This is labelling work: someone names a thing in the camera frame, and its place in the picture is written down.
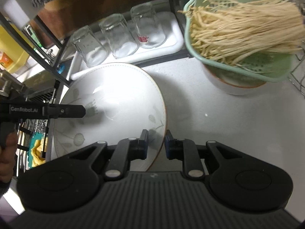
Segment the person's left hand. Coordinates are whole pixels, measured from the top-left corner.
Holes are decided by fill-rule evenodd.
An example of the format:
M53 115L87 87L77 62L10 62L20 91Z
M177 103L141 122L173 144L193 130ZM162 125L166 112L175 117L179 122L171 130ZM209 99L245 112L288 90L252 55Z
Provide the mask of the person's left hand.
M14 174L15 153L18 147L18 135L14 131L8 134L6 138L6 146L1 150L1 181L4 183L10 182Z

